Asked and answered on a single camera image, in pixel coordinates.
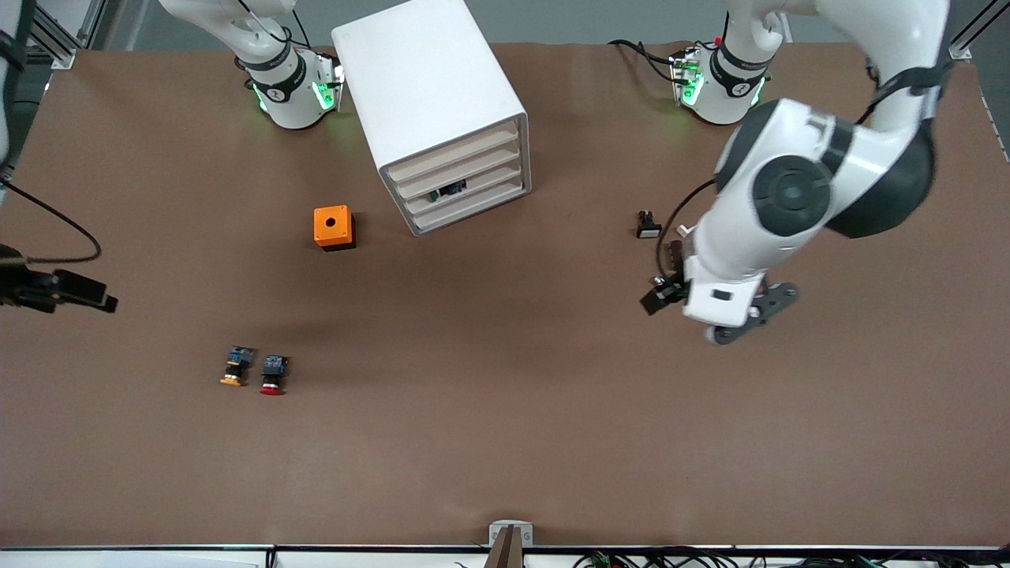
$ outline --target black cable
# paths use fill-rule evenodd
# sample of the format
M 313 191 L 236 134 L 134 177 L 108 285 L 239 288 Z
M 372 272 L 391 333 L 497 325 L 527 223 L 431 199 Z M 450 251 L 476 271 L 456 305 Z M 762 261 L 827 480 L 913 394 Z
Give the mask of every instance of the black cable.
M 670 218 L 667 219 L 666 224 L 663 225 L 663 230 L 660 231 L 660 239 L 656 240 L 655 242 L 655 268 L 659 269 L 660 276 L 668 279 L 670 278 L 670 275 L 667 274 L 667 270 L 663 268 L 663 241 L 666 239 L 667 231 L 670 230 L 670 226 L 674 224 L 674 219 L 677 218 L 677 213 L 680 213 L 681 209 L 683 209 L 685 205 L 687 205 L 692 199 L 697 197 L 698 194 L 701 193 L 705 188 L 707 188 L 710 185 L 713 185 L 714 183 L 715 183 L 715 178 L 712 178 L 707 182 L 698 186 L 697 189 L 695 189 L 691 193 L 689 193 L 687 197 L 685 197 L 684 200 L 681 201 L 680 205 L 678 205 L 677 208 L 674 209 L 674 212 L 670 214 Z
M 295 15 L 295 21 L 298 22 L 298 29 L 302 30 L 302 37 L 305 38 L 305 46 L 308 48 L 309 50 L 311 50 L 312 49 L 312 44 L 309 43 L 309 35 L 307 33 L 305 33 L 305 26 L 302 25 L 302 19 L 300 17 L 298 17 L 298 10 L 292 9 L 291 13 Z
M 968 38 L 968 41 L 965 41 L 965 44 L 968 45 L 972 41 L 975 41 L 975 38 L 978 37 L 980 33 L 982 33 L 983 31 L 985 31 L 987 27 L 989 27 L 990 25 L 992 25 L 992 23 L 994 21 L 996 21 L 996 18 L 998 18 L 1001 15 L 1003 15 L 1003 12 L 1007 11 L 1007 8 L 1010 8 L 1010 4 L 1005 4 L 1002 8 L 1000 8 L 1000 11 L 996 12 L 995 16 L 989 18 L 989 21 L 987 21 L 986 23 L 982 24 L 982 27 L 980 27 L 979 30 L 976 31 L 974 34 L 972 34 L 972 36 Z
M 53 213 L 57 217 L 60 217 L 61 220 L 71 225 L 72 227 L 76 228 L 78 232 L 85 235 L 88 239 L 88 241 L 91 241 L 91 245 L 95 248 L 95 252 L 92 253 L 91 255 L 88 255 L 87 257 L 71 257 L 67 259 L 24 257 L 23 259 L 5 259 L 5 260 L 23 261 L 23 264 L 78 264 L 78 263 L 91 262 L 97 259 L 98 257 L 102 256 L 102 246 L 98 244 L 98 240 L 95 239 L 90 232 L 88 232 L 88 229 L 77 224 L 77 222 L 74 219 L 54 209 L 52 206 L 43 202 L 41 199 L 38 199 L 37 197 L 24 191 L 23 189 L 18 188 L 17 186 L 15 186 L 14 184 L 10 183 L 5 179 L 0 178 L 0 184 L 3 184 L 4 186 L 7 187 L 7 189 L 20 195 L 21 197 L 24 197 L 25 199 L 31 201 L 35 205 L 38 205 L 42 209 L 45 209 L 46 211 Z
M 628 568 L 641 568 L 638 563 L 632 561 L 630 558 L 624 556 L 623 554 L 615 554 L 614 558 L 620 560 L 624 564 L 627 564 Z
M 981 12 L 979 12 L 978 14 L 976 14 L 975 17 L 972 18 L 972 21 L 968 22 L 968 25 L 965 26 L 965 29 L 962 29 L 961 32 L 957 33 L 957 35 L 953 36 L 953 39 L 950 40 L 950 43 L 956 43 L 957 39 L 961 39 L 961 36 L 964 35 L 968 31 L 968 28 L 970 28 L 973 25 L 975 25 L 975 22 L 979 21 L 979 19 L 981 19 L 982 16 L 986 15 L 986 12 L 988 12 L 990 8 L 992 8 L 993 6 L 995 6 L 997 2 L 999 2 L 999 0 L 992 0 L 991 2 L 989 2 L 989 5 L 986 6 L 985 9 L 983 9 Z
M 634 50 L 636 54 L 645 58 L 645 61 L 648 62 L 648 66 L 651 67 L 652 71 L 654 71 L 655 74 L 659 75 L 660 77 L 663 77 L 664 79 L 670 81 L 671 83 L 677 83 L 678 85 L 688 84 L 688 82 L 685 81 L 684 79 L 675 79 L 673 77 L 670 77 L 669 75 L 661 71 L 660 68 L 655 67 L 656 63 L 662 63 L 663 65 L 670 65 L 670 59 L 661 58 L 660 56 L 648 53 L 647 51 L 645 51 L 645 44 L 642 43 L 641 41 L 638 41 L 638 43 L 635 44 L 628 41 L 627 39 L 614 39 L 613 41 L 607 41 L 607 45 L 627 45 L 628 48 Z
M 305 38 L 305 41 L 306 41 L 305 43 L 302 43 L 301 41 L 297 41 L 297 40 L 295 40 L 295 39 L 292 39 L 292 38 L 291 38 L 291 28 L 290 28 L 290 27 L 288 27 L 288 26 L 286 26 L 286 25 L 282 25 L 282 26 L 281 26 L 281 29 L 283 29 L 283 30 L 284 30 L 284 36 L 285 36 L 285 37 L 284 37 L 284 39 L 281 39 L 281 38 L 280 38 L 280 37 L 278 37 L 277 35 L 274 35 L 274 32 L 273 32 L 273 31 L 271 31 L 271 30 L 269 30 L 269 29 L 267 29 L 267 26 L 265 26 L 265 25 L 263 24 L 263 22 L 262 22 L 262 21 L 260 21 L 260 18 L 259 18 L 259 17 L 257 17 L 257 15 L 252 13 L 252 10 L 251 10 L 251 9 L 249 9 L 249 6 L 248 6 L 248 4 L 246 4 L 246 3 L 244 2 L 244 0 L 235 0 L 235 1 L 236 1 L 236 2 L 238 2 L 238 3 L 239 3 L 239 4 L 241 5 L 241 7 L 242 7 L 242 8 L 243 8 L 243 9 L 244 9 L 244 10 L 245 10 L 246 12 L 248 12 L 248 14 L 249 14 L 250 16 L 252 16 L 252 19 L 255 19 L 255 20 L 256 20 L 256 22 L 257 22 L 258 24 L 260 24 L 260 27 L 261 27 L 261 28 L 263 28 L 263 30 L 267 32 L 267 35 L 270 35 L 271 37 L 273 37 L 274 39 L 277 39 L 277 40 L 278 40 L 278 41 L 280 41 L 281 43 L 287 43 L 288 41 L 291 41 L 291 42 L 292 42 L 292 43 L 294 43 L 295 45 L 299 45 L 299 46 L 302 46 L 302 48 L 305 48 L 305 49 L 309 49 L 309 50 L 311 49 L 311 48 L 309 48 L 309 45 L 308 45 L 308 43 L 307 43 L 307 41 L 308 41 L 308 38 L 307 38 L 307 37 Z

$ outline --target small black component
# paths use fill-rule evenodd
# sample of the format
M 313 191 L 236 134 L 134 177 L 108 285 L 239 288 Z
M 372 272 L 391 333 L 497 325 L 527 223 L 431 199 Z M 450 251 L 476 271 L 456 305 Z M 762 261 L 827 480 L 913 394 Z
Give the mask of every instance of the small black component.
M 645 312 L 649 315 L 654 315 L 655 312 L 668 305 L 675 304 L 688 297 L 687 286 L 680 282 L 672 282 L 666 278 L 659 277 L 652 282 L 655 284 L 652 286 L 652 289 L 638 300 L 641 303 L 641 307 L 645 308 Z
M 457 193 L 463 193 L 463 190 L 465 189 L 467 189 L 467 180 L 460 180 L 440 188 L 438 190 L 438 195 L 456 195 Z
M 643 209 L 638 211 L 638 229 L 634 235 L 638 239 L 658 239 L 663 227 L 652 220 L 652 211 Z

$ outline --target white bracket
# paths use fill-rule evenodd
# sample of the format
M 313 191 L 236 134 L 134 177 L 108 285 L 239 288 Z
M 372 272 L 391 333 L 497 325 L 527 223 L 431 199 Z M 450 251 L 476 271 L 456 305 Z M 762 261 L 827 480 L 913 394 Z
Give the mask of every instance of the white bracket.
M 507 529 L 509 525 L 514 525 L 515 530 L 519 532 L 522 536 L 522 548 L 530 548 L 533 546 L 533 524 L 526 523 L 525 520 L 495 520 L 490 526 L 488 526 L 488 546 L 493 546 L 495 544 L 495 539 L 498 538 L 498 532 Z
M 947 49 L 950 52 L 950 59 L 953 61 L 971 61 L 972 60 L 972 50 L 967 46 L 964 50 L 955 50 L 953 45 Z

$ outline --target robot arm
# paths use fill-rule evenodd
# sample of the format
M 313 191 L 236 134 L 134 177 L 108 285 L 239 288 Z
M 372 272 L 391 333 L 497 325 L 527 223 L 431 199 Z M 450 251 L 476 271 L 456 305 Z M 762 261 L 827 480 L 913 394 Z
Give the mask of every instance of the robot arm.
M 700 69 L 717 73 L 724 52 L 742 61 L 737 49 L 749 50 L 751 60 L 768 56 L 767 65 L 781 41 L 764 27 L 768 10 L 815 9 L 867 52 L 883 84 L 872 128 L 782 99 L 754 108 L 733 133 L 716 165 L 718 196 L 691 233 L 694 254 L 681 275 L 685 315 L 716 328 L 764 321 L 754 299 L 764 293 L 766 272 L 822 227 L 848 238 L 875 234 L 897 226 L 925 199 L 934 162 L 930 127 L 946 70 L 939 54 L 947 0 L 728 3 L 723 43 Z M 749 23 L 740 25 L 739 14 L 749 14 Z M 764 68 L 753 73 L 759 77 Z M 696 112 L 720 101 L 738 108 L 741 97 L 731 96 L 731 86 L 716 81 L 700 88 Z M 743 102 L 749 106 L 749 99 Z M 654 292 L 666 303 L 681 299 L 663 288 Z
M 235 53 L 252 79 L 260 107 L 285 128 L 305 128 L 335 109 L 343 68 L 334 58 L 295 48 L 273 18 L 295 0 L 161 0 L 172 15 L 202 27 Z

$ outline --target wire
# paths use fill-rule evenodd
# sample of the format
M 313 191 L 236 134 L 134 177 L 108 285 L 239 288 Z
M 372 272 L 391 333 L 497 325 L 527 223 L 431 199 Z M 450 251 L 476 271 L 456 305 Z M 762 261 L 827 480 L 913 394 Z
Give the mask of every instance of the wire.
M 10 183 L 5 179 L 0 178 L 0 184 L 3 184 L 4 186 L 7 187 L 7 189 L 13 191 L 14 193 L 20 195 L 21 197 L 24 197 L 28 201 L 31 201 L 35 205 L 38 205 L 42 209 L 45 209 L 46 211 L 60 217 L 61 220 L 71 225 L 72 227 L 76 228 L 78 232 L 85 235 L 88 239 L 88 241 L 91 241 L 91 245 L 95 248 L 95 252 L 87 257 L 71 257 L 66 259 L 24 257 L 20 259 L 2 259 L 0 260 L 0 264 L 78 264 L 78 263 L 91 262 L 97 259 L 98 257 L 102 256 L 102 246 L 98 244 L 98 240 L 95 239 L 90 232 L 88 232 L 88 229 L 77 224 L 77 222 L 74 219 L 61 213 L 60 211 L 56 210 L 55 208 L 43 202 L 41 199 L 38 199 L 37 197 L 31 195 L 27 191 L 24 191 L 23 189 L 20 189 L 19 187 Z
M 266 26 L 266 25 L 264 25 L 264 23 L 263 23 L 263 22 L 262 22 L 262 21 L 260 20 L 260 16 L 256 15 L 256 13 L 254 13 L 254 12 L 252 12 L 252 10 L 251 10 L 251 9 L 249 9 L 249 6 L 248 6 L 248 4 L 246 4 L 246 3 L 244 2 L 244 0 L 235 0 L 235 1 L 236 1 L 236 2 L 238 2 L 238 3 L 239 3 L 239 4 L 241 5 L 241 6 L 242 6 L 242 8 L 243 8 L 243 9 L 244 9 L 244 10 L 245 10 L 246 12 L 248 12 L 248 14 L 249 14 L 250 16 L 252 16 L 252 19 L 255 19 L 255 20 L 256 20 L 256 22 L 257 22 L 258 24 L 260 24 L 260 27 L 262 27 L 262 28 L 263 28 L 263 30 L 264 30 L 264 31 L 266 31 L 266 32 L 267 32 L 267 34 L 268 34 L 268 35 L 270 35 L 271 37 L 273 37 L 274 39 L 277 39 L 277 40 L 278 40 L 278 41 L 280 41 L 281 43 L 287 43 L 288 41 L 291 41 L 291 42 L 292 42 L 292 43 L 294 43 L 295 45 L 300 45 L 300 46 L 302 46 L 302 48 L 305 48 L 305 49 L 309 49 L 309 50 L 311 49 L 311 48 L 309 48 L 309 45 L 308 45 L 308 37 L 306 37 L 306 38 L 305 38 L 305 41 L 306 41 L 305 43 L 302 43 L 301 41 L 297 41 L 297 40 L 295 40 L 295 39 L 292 39 L 292 38 L 291 38 L 291 28 L 290 28 L 290 27 L 288 27 L 288 26 L 286 26 L 286 25 L 282 25 L 282 26 L 281 26 L 281 29 L 283 29 L 283 30 L 284 30 L 284 39 L 281 39 L 281 38 L 280 38 L 280 37 L 278 37 L 277 35 L 274 35 L 274 32 L 273 32 L 273 31 L 271 31 L 271 30 L 269 30 L 269 29 L 267 29 L 267 26 Z
M 295 15 L 295 21 L 298 22 L 298 29 L 302 30 L 302 37 L 305 38 L 305 46 L 309 50 L 312 49 L 312 44 L 309 43 L 309 36 L 305 33 L 305 26 L 302 25 L 302 18 L 298 17 L 298 11 L 292 8 L 291 13 Z
M 667 223 L 663 225 L 663 229 L 660 231 L 660 239 L 656 240 L 655 242 L 655 268 L 659 269 L 660 276 L 668 279 L 670 278 L 670 275 L 667 274 L 667 270 L 663 268 L 663 241 L 666 239 L 667 231 L 670 230 L 670 226 L 674 224 L 674 219 L 677 218 L 677 213 L 680 213 L 681 209 L 683 209 L 685 205 L 687 205 L 692 199 L 697 197 L 698 194 L 701 193 L 705 188 L 707 188 L 710 185 L 713 185 L 714 183 L 715 183 L 715 178 L 712 178 L 707 182 L 698 186 L 691 193 L 689 193 L 687 197 L 685 197 L 684 200 L 681 201 L 680 205 L 678 205 L 677 208 L 674 209 L 674 212 L 670 214 L 670 218 L 667 219 Z
M 654 71 L 655 74 L 659 75 L 660 77 L 663 77 L 667 81 L 670 81 L 671 83 L 676 83 L 678 85 L 688 84 L 688 82 L 685 81 L 684 79 L 676 79 L 674 77 L 670 77 L 666 73 L 661 71 L 660 68 L 655 67 L 656 63 L 662 63 L 663 65 L 670 65 L 670 58 L 661 58 L 660 56 L 646 52 L 645 44 L 642 43 L 641 41 L 638 41 L 638 43 L 635 44 L 628 41 L 627 39 L 614 39 L 613 41 L 607 41 L 607 45 L 627 45 L 628 48 L 634 50 L 636 54 L 645 58 L 645 61 L 648 62 L 648 66 L 651 67 L 652 71 Z

